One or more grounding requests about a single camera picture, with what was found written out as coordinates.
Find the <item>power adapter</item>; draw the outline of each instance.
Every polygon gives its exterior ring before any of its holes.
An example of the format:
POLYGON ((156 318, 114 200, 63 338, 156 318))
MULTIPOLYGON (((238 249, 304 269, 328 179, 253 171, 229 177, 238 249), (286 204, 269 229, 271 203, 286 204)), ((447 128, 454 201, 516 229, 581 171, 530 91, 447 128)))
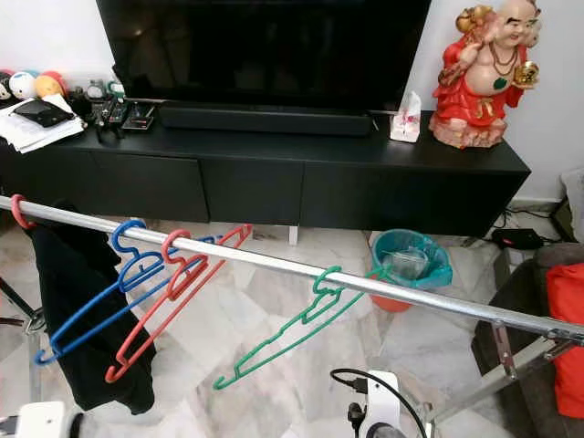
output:
POLYGON ((532 228, 494 230, 491 239, 499 248, 538 249, 544 245, 532 228))

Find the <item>cabinet leg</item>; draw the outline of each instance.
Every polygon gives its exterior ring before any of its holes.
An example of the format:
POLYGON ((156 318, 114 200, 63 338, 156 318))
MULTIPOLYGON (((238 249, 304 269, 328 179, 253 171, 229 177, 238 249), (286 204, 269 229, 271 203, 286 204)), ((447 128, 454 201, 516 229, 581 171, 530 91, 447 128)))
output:
POLYGON ((288 243, 292 246, 296 246, 298 243, 298 227, 290 226, 288 231, 288 243))

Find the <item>soundbar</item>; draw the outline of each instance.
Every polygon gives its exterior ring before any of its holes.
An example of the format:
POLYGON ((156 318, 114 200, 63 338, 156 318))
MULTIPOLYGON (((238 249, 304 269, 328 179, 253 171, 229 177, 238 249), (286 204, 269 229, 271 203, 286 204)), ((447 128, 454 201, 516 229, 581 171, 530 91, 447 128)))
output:
POLYGON ((290 134, 366 137, 371 119, 364 111, 165 101, 159 110, 166 128, 248 130, 290 134))

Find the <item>red cushion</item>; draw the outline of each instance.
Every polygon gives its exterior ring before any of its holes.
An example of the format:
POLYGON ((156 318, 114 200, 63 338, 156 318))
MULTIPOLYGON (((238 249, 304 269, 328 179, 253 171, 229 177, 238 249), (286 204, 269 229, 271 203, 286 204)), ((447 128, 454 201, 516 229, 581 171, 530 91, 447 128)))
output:
MULTIPOLYGON (((547 298, 553 318, 584 324, 584 263, 549 269, 547 298)), ((554 363, 559 413, 584 418, 584 348, 576 347, 554 363)))

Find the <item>sofa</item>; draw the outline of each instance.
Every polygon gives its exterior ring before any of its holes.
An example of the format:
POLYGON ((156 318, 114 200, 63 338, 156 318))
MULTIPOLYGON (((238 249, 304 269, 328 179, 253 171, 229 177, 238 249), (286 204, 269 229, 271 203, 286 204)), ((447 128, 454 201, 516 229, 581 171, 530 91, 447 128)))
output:
MULTIPOLYGON (((490 305, 548 317, 546 272, 556 265, 584 263, 584 245, 555 244, 539 249, 534 258, 523 262, 499 288, 490 305)), ((507 329, 512 351, 518 352, 537 335, 507 329)), ((491 325, 479 322, 472 343, 474 357, 482 374, 499 364, 491 325)), ((503 407, 505 424, 517 438, 582 438, 584 420, 559 415, 556 406, 553 363, 533 371, 495 396, 503 407)))

